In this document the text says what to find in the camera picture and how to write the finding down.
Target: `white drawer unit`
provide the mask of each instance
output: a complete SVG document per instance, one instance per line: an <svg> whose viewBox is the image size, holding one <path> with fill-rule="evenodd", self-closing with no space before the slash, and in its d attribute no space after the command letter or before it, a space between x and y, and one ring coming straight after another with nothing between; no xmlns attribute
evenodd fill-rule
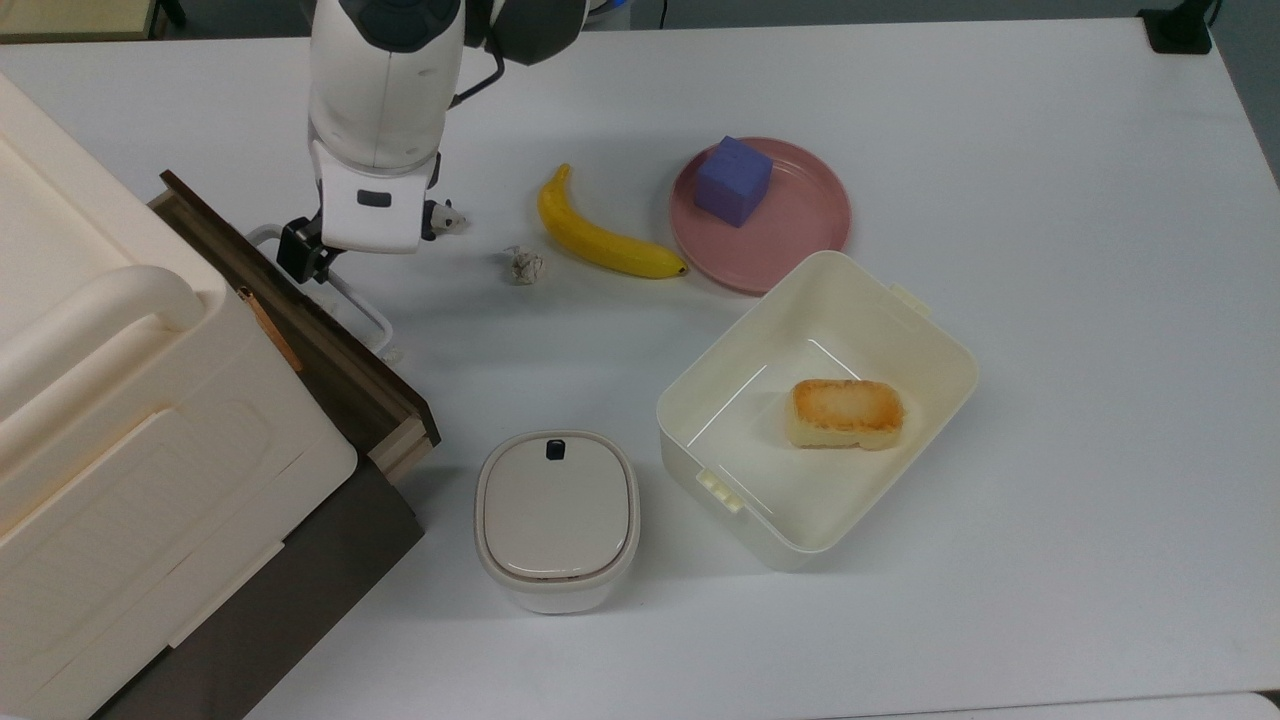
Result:
<svg viewBox="0 0 1280 720"><path fill-rule="evenodd" d="M355 465L223 277L0 76L0 714L88 717Z"/></svg>

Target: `banana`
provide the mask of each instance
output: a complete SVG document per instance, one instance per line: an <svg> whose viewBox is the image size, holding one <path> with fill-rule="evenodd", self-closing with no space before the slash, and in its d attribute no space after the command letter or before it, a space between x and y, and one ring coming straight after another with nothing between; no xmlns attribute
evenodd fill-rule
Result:
<svg viewBox="0 0 1280 720"><path fill-rule="evenodd" d="M538 192L538 215L566 250L589 263L641 278L672 278L689 272L671 250L607 231L579 215L568 201L570 172L567 164L561 165Z"/></svg>

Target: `toasted bread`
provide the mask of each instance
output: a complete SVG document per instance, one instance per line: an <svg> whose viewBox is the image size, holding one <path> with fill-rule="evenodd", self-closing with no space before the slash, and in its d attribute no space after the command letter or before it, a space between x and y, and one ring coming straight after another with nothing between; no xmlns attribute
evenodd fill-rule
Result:
<svg viewBox="0 0 1280 720"><path fill-rule="evenodd" d="M882 450L897 442L906 411L897 391L872 380L801 380L787 401L796 447Z"/></svg>

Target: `black button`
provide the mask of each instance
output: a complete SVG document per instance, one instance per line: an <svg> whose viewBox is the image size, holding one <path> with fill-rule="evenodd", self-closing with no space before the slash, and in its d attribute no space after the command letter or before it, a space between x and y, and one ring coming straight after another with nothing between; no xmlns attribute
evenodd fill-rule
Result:
<svg viewBox="0 0 1280 720"><path fill-rule="evenodd" d="M392 193L390 192L374 192L372 190L357 190L356 202L366 208L390 208L392 206Z"/></svg>

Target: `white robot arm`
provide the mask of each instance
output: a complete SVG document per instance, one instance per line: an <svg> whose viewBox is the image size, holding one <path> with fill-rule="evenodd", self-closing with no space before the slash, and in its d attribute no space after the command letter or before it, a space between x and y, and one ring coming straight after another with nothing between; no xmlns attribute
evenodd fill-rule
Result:
<svg viewBox="0 0 1280 720"><path fill-rule="evenodd" d="M278 259L325 279L337 252L413 252L429 237L444 114L465 45L541 61L579 35L589 0L319 0L308 145L320 214L285 225Z"/></svg>

